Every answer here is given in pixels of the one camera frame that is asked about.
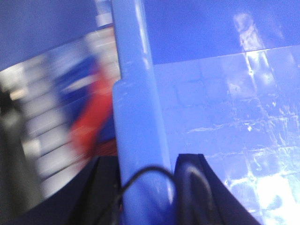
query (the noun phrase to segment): blue plastic pole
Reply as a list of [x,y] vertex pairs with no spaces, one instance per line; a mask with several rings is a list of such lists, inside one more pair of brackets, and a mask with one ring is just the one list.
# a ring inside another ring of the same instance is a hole
[[[153,72],[141,0],[113,0],[113,17],[122,79],[113,90],[121,179],[138,169],[159,165],[171,169],[162,113]],[[151,172],[124,196],[128,225],[173,224],[173,187]]]

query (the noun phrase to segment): blue object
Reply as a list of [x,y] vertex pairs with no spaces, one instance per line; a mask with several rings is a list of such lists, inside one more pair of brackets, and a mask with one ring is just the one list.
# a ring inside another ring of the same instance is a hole
[[[112,1],[122,79],[114,115],[122,182],[202,153],[263,225],[300,220],[300,3]],[[152,174],[125,195],[126,224],[173,224]]]
[[0,71],[98,29],[94,0],[0,1]]

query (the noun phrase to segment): red fabric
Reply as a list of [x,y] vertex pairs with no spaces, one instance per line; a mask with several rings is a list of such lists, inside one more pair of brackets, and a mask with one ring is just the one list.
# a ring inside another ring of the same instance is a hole
[[113,82],[105,76],[103,69],[96,70],[97,80],[91,84],[91,99],[71,127],[71,139],[79,156],[93,156],[97,134],[112,114]]

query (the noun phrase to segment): black wire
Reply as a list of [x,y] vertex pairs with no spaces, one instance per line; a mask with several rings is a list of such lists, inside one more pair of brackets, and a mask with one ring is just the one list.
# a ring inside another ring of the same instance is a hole
[[[166,177],[168,177],[172,183],[175,185],[175,189],[177,187],[177,181],[174,178],[173,174],[171,174],[168,170],[159,167],[159,166],[147,166],[141,170],[139,170],[138,172],[136,172],[130,179],[129,181],[121,188],[121,190],[119,191],[119,193],[115,196],[114,200],[101,212],[99,218],[97,218],[95,224],[101,225],[102,220],[104,218],[104,216],[106,215],[106,213],[110,210],[112,210],[114,208],[114,206],[116,206],[118,204],[118,202],[120,201],[120,199],[122,198],[122,196],[124,195],[124,193],[128,190],[128,188],[140,177],[142,176],[144,173],[147,172],[160,172],[163,175],[165,175]],[[116,213],[117,210],[113,210],[112,213],[112,225],[116,225],[116,221],[118,219],[118,214]]]

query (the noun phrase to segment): blue plastic bin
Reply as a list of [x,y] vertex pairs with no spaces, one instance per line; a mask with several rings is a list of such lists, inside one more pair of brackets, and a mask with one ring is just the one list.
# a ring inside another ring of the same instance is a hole
[[[300,2],[113,0],[122,182],[203,153],[262,224],[300,221]],[[160,174],[125,194],[128,225],[174,223]]]

